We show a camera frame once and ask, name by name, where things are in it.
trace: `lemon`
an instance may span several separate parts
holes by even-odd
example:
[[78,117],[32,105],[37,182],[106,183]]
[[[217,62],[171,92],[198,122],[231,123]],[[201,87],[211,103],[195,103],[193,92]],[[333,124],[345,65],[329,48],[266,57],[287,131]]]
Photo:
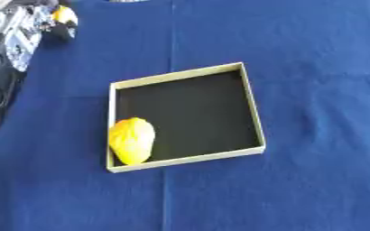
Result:
[[109,129],[109,146],[127,165],[145,162],[152,154],[155,132],[144,119],[121,120]]

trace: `wooden tray frame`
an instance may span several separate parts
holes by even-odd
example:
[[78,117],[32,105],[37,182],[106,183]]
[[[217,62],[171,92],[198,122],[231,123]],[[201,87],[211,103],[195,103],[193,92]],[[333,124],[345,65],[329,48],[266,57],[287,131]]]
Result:
[[108,113],[108,130],[116,123],[116,91],[118,89],[125,89],[125,88],[134,88],[140,87],[150,84],[158,84],[168,81],[175,81],[180,79],[188,79],[188,78],[197,78],[202,77],[210,74],[217,74],[222,72],[228,72],[233,70],[240,70],[242,75],[243,85],[245,87],[245,93],[248,95],[248,105],[250,107],[252,118],[254,119],[254,127],[255,132],[257,133],[259,146],[242,149],[242,150],[234,150],[230,152],[218,152],[218,153],[211,153],[211,154],[204,154],[198,156],[191,156],[191,157],[184,157],[184,158],[177,158],[171,160],[164,160],[164,161],[155,161],[155,162],[144,162],[136,165],[123,165],[123,166],[115,166],[115,156],[113,152],[110,150],[108,144],[106,144],[106,168],[113,172],[122,172],[122,171],[134,171],[134,170],[141,170],[141,169],[149,169],[154,167],[161,167],[161,166],[169,166],[169,165],[176,165],[188,162],[203,162],[215,159],[222,159],[222,158],[229,158],[241,155],[249,155],[249,154],[260,154],[263,153],[266,148],[266,141],[264,138],[264,132],[261,126],[261,122],[258,116],[256,104],[254,101],[254,96],[251,90],[251,85],[248,81],[248,77],[245,71],[245,66],[242,62],[237,63],[230,63],[220,66],[202,68],[202,69],[190,69],[180,72],[172,72],[168,74],[162,74],[157,76],[150,76],[140,79],[130,79],[126,81],[115,82],[110,85],[109,89],[109,113]]

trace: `blue fabric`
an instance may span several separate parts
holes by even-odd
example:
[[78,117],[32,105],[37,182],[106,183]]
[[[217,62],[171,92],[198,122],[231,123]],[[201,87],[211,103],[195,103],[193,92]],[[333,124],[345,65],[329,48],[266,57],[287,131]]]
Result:
[[[370,230],[370,0],[79,3],[0,129],[0,230]],[[264,155],[111,174],[107,87],[243,61]]]

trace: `yellow item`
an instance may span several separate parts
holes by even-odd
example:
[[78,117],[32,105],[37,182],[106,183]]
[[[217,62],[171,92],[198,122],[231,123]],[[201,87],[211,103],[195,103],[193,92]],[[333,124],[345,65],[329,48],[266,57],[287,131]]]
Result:
[[145,162],[152,154],[155,132],[141,118],[121,120],[109,129],[109,146],[124,164]]
[[77,15],[70,8],[59,5],[59,8],[51,15],[51,18],[59,23],[67,23],[69,21],[76,25],[79,25],[79,19]]

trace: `cloth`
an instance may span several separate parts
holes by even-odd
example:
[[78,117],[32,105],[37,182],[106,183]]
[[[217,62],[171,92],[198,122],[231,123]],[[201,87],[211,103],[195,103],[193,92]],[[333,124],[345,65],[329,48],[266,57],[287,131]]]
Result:
[[[370,230],[370,0],[80,2],[0,128],[0,230]],[[108,84],[245,62],[263,155],[112,174]]]

